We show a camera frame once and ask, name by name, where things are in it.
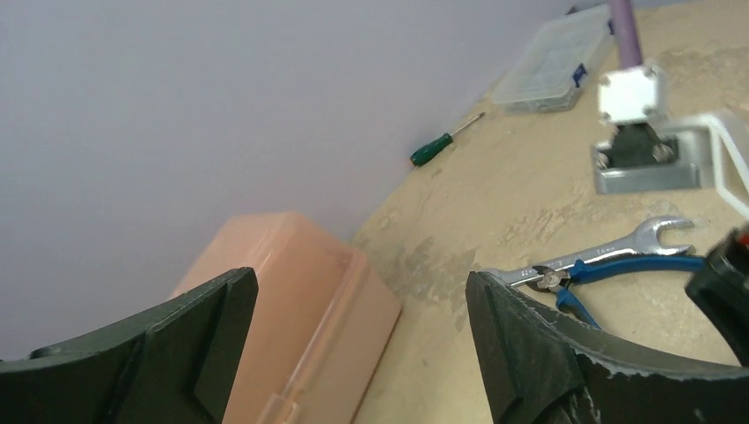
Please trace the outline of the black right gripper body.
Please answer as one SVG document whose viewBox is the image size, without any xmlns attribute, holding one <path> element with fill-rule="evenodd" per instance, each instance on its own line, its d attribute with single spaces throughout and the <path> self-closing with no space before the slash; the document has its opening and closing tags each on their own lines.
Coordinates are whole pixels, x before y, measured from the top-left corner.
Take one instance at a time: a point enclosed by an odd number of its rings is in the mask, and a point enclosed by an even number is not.
<svg viewBox="0 0 749 424">
<path fill-rule="evenodd" d="M 748 226 L 735 228 L 705 256 L 685 293 L 748 364 Z"/>
</svg>

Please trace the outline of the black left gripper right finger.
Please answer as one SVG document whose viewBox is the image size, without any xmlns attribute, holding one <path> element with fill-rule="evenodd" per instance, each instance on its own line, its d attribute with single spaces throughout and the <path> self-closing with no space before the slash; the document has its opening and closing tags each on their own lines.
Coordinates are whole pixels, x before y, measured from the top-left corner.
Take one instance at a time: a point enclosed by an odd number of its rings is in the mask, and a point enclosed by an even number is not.
<svg viewBox="0 0 749 424">
<path fill-rule="evenodd" d="M 495 423 L 745 423 L 748 371 L 657 351 L 471 273 L 471 332 Z"/>
</svg>

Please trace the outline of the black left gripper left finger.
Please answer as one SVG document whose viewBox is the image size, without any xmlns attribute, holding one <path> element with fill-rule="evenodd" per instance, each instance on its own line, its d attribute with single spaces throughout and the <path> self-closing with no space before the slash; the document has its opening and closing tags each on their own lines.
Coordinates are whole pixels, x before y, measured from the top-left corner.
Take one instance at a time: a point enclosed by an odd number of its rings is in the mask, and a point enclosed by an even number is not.
<svg viewBox="0 0 749 424">
<path fill-rule="evenodd" d="M 250 268 L 1 365 L 4 423 L 219 423 L 258 295 Z"/>
</svg>

